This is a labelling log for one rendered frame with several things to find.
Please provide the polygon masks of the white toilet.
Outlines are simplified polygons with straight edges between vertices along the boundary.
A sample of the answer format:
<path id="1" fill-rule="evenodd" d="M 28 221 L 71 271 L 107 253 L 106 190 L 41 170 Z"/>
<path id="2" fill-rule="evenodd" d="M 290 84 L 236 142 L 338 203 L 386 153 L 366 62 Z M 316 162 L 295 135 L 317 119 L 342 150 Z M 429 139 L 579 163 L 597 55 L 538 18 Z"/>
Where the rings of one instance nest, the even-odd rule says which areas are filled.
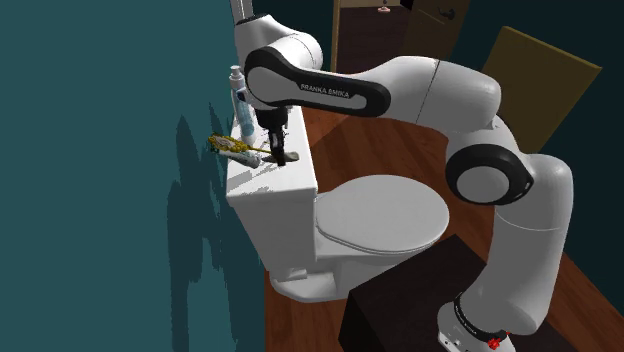
<path id="1" fill-rule="evenodd" d="M 235 210 L 279 294 L 305 303 L 349 291 L 433 245 L 449 210 L 429 186 L 395 175 L 318 190 L 303 113 L 289 113 L 283 167 L 227 164 L 226 200 Z"/>

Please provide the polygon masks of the dark robot stand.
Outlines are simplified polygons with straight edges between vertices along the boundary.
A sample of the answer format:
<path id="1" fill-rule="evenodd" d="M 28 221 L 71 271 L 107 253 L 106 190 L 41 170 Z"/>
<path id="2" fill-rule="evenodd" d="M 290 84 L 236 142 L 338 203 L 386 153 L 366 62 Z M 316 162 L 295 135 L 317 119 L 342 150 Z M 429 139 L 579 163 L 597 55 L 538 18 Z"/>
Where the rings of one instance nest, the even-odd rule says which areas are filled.
<path id="1" fill-rule="evenodd" d="M 352 289 L 339 343 L 344 352 L 449 352 L 439 341 L 440 307 L 486 267 L 457 235 Z"/>

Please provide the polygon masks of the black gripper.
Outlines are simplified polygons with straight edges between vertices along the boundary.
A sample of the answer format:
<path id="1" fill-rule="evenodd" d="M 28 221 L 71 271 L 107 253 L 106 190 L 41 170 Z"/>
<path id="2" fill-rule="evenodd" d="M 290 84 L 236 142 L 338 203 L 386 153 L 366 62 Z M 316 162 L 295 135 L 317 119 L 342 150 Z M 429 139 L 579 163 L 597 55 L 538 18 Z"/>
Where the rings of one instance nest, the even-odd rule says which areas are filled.
<path id="1" fill-rule="evenodd" d="M 278 166 L 284 166 L 286 161 L 282 131 L 288 122 L 288 109 L 286 107 L 269 110 L 256 109 L 255 114 L 259 126 L 268 130 L 271 155 L 276 159 Z"/>

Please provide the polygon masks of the white and blue pump bottle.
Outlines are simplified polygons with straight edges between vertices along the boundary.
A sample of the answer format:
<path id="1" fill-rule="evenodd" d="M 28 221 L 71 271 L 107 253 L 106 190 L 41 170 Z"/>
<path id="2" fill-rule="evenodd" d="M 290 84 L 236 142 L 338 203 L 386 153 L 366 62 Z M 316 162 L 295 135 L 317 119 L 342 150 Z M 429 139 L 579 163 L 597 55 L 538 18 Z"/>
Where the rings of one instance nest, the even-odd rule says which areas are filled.
<path id="1" fill-rule="evenodd" d="M 253 108 L 245 101 L 245 78 L 238 65 L 230 67 L 229 82 L 234 114 L 240 128 L 241 140 L 250 146 L 256 141 Z"/>

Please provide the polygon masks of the white tube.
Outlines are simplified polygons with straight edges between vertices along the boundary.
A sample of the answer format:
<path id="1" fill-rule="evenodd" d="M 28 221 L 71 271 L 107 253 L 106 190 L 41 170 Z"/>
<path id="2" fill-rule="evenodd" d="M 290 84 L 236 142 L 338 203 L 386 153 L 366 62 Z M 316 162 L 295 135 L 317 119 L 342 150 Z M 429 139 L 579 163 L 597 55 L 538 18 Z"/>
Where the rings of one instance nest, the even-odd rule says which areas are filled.
<path id="1" fill-rule="evenodd" d="M 237 162 L 243 166 L 256 169 L 260 166 L 261 159 L 255 155 L 249 154 L 248 152 L 233 152 L 227 150 L 219 150 L 218 154 L 220 156 L 224 156 L 227 159 Z"/>

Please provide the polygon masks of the olive brown board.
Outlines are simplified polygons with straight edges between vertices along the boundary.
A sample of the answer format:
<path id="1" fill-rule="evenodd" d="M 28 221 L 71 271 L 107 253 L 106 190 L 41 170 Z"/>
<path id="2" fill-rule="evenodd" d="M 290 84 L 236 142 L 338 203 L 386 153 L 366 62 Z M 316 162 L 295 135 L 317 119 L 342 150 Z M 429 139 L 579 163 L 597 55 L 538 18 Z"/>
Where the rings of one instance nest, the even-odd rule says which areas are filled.
<path id="1" fill-rule="evenodd" d="M 501 86 L 498 115 L 519 149 L 537 153 L 602 68 L 512 27 L 501 28 L 482 72 Z"/>

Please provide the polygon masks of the brown door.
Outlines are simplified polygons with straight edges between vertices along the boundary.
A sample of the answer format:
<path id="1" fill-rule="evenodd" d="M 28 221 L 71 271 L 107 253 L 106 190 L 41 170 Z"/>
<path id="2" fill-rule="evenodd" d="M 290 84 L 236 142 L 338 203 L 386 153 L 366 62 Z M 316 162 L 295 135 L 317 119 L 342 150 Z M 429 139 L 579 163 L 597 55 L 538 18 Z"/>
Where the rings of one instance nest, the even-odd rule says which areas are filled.
<path id="1" fill-rule="evenodd" d="M 401 0 L 410 11 L 400 56 L 448 60 L 471 0 Z"/>

